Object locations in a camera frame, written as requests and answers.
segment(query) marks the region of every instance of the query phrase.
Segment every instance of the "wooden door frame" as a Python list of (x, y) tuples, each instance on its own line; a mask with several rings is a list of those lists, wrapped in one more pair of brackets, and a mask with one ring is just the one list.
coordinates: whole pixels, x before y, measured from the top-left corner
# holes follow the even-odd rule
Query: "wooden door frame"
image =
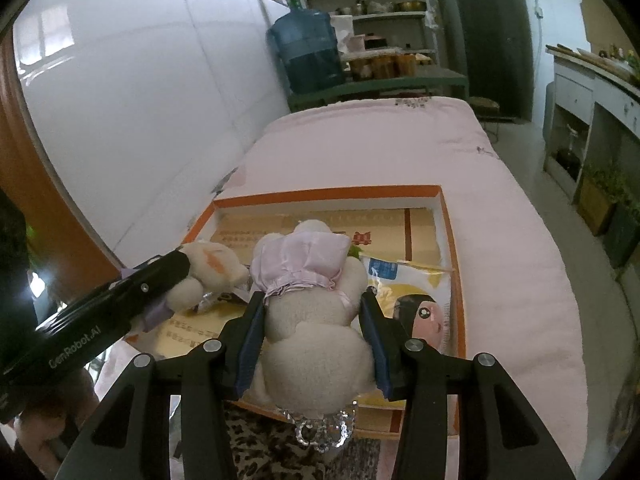
[(60, 300), (118, 277), (122, 265), (66, 192), (35, 133), (11, 32), (0, 43), (0, 188), (24, 214), (30, 250)]

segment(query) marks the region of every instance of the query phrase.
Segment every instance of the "gray floor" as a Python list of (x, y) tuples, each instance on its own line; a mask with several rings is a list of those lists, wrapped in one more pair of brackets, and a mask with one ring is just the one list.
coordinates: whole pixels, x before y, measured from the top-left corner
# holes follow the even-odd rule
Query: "gray floor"
[[(487, 129), (493, 131), (494, 124)], [(611, 458), (610, 415), (633, 360), (636, 333), (622, 290), (602, 247), (567, 196), (542, 171), (542, 132), (530, 123), (501, 124), (495, 151), (522, 186), (551, 232), (571, 281), (582, 325), (588, 385), (588, 444), (578, 480), (593, 480)]]

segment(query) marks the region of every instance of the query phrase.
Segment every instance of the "blue label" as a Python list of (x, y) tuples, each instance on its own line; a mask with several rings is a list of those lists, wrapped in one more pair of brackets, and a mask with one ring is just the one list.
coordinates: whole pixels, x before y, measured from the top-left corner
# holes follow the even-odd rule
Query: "blue label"
[(377, 276), (383, 280), (394, 280), (398, 275), (398, 264), (370, 258), (369, 275)]

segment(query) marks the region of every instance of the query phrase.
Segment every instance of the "leopard print fabric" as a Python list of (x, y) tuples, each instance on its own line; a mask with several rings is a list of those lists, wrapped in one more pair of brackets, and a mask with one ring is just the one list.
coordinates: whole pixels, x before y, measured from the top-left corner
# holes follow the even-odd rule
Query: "leopard print fabric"
[(329, 461), (296, 440), (292, 424), (228, 404), (225, 421), (239, 480), (373, 480), (380, 442), (352, 439)]

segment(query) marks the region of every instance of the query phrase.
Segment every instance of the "orange patch on plush toy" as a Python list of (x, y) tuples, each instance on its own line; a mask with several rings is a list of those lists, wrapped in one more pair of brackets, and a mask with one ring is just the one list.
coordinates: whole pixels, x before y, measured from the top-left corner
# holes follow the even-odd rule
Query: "orange patch on plush toy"
[(207, 255), (207, 265), (212, 269), (216, 270), (223, 276), (226, 276), (225, 266), (220, 262), (218, 257), (214, 254), (214, 251), (205, 251)]

